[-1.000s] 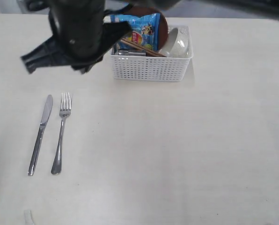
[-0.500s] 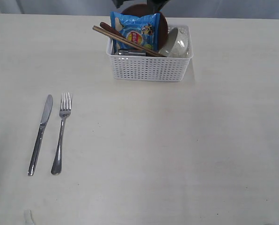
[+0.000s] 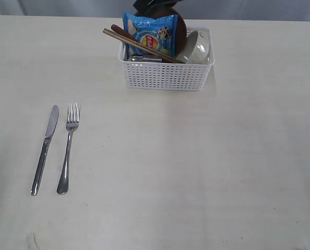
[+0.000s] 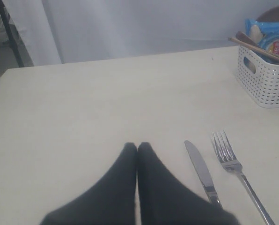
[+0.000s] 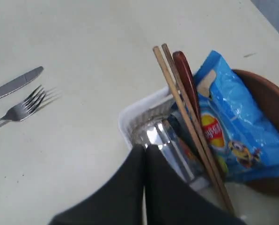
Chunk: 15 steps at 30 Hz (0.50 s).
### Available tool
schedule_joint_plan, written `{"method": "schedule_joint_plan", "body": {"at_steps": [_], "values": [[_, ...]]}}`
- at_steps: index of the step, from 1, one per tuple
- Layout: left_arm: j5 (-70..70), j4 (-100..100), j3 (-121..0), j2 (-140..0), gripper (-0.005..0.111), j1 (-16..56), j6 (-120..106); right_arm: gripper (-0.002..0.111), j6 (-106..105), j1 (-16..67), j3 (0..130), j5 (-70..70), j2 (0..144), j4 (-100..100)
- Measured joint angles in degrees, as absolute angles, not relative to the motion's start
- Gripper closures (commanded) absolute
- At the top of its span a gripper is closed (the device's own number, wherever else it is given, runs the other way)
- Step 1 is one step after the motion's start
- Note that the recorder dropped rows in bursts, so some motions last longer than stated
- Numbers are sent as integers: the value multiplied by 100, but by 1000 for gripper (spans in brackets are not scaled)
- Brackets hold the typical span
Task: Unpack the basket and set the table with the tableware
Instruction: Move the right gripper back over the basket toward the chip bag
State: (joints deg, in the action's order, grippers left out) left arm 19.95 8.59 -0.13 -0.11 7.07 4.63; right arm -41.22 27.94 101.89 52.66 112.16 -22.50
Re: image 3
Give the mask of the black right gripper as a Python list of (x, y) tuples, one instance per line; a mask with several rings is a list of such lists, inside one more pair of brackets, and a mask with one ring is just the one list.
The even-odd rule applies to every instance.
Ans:
[(182, 0), (136, 0), (133, 7), (139, 14), (149, 13), (160, 7), (173, 7)]

